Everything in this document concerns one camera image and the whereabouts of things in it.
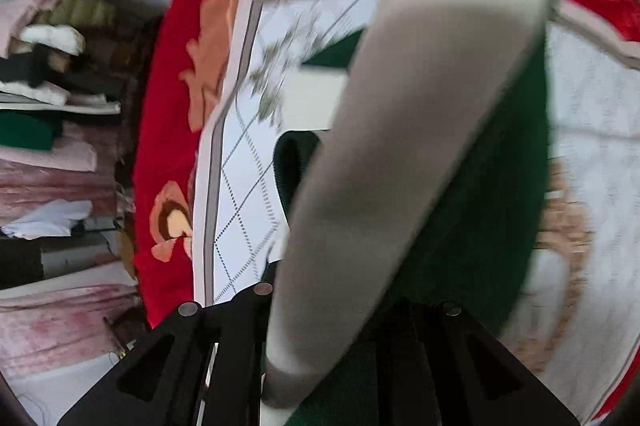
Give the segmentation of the green cream varsity jacket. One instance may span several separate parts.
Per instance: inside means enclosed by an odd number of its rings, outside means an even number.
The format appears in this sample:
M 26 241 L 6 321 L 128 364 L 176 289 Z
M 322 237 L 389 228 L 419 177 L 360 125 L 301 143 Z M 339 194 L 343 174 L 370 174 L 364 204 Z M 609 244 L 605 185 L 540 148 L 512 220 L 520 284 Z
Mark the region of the green cream varsity jacket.
M 260 420 L 283 425 L 347 354 L 428 211 L 544 36 L 553 0 L 382 0 L 293 204 Z

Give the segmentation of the pile of folded clothes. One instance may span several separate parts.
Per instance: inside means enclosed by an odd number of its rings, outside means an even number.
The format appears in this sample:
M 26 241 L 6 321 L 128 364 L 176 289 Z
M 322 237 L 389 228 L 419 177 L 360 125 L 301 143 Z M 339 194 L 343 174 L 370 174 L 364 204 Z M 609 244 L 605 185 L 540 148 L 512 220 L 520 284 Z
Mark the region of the pile of folded clothes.
M 1 0 L 1 109 L 118 114 L 117 29 L 105 0 Z

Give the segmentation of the white quilted bed sheet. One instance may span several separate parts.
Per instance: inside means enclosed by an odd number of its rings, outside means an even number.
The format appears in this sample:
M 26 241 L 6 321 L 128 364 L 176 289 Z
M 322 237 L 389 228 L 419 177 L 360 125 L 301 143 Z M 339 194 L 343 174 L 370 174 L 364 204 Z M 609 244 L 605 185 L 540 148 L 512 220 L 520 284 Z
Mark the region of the white quilted bed sheet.
M 273 149 L 328 117 L 345 81 L 303 63 L 367 27 L 380 1 L 242 0 L 194 168 L 199 303 L 227 302 L 280 256 Z M 559 0 L 547 58 L 552 187 L 503 339 L 580 420 L 596 420 L 639 372 L 639 0 Z

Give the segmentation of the white cloth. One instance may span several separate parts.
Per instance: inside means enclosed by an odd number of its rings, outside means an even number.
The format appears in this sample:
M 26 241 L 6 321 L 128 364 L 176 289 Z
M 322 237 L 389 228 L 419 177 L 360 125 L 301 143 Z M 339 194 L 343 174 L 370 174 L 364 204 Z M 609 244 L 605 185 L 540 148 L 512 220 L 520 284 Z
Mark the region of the white cloth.
M 91 212 L 91 201 L 54 200 L 3 225 L 1 231 L 10 238 L 22 240 L 66 238 Z

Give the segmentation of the folded green garment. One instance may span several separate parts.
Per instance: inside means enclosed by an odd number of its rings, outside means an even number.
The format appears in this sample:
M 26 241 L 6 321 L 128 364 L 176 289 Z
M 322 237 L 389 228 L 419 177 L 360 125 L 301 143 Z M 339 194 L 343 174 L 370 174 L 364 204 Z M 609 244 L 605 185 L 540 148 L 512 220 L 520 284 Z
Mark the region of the folded green garment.
M 50 151 L 58 127 L 23 112 L 2 111 L 0 145 L 17 149 Z

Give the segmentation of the red floral blanket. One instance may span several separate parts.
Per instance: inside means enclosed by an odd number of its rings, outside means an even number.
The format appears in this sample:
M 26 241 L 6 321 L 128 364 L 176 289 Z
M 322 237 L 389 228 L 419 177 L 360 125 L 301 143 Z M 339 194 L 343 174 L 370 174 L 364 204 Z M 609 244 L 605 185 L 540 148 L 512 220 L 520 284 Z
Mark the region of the red floral blanket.
M 157 326 L 193 294 L 192 264 L 183 240 L 160 236 L 160 191 L 171 185 L 190 197 L 199 131 L 189 126 L 190 95 L 181 75 L 192 69 L 186 45 L 201 33 L 201 4 L 172 0 L 154 48 L 142 102 L 134 165 L 134 269 L 146 312 Z M 625 38 L 639 37 L 639 0 L 573 0 L 612 23 Z

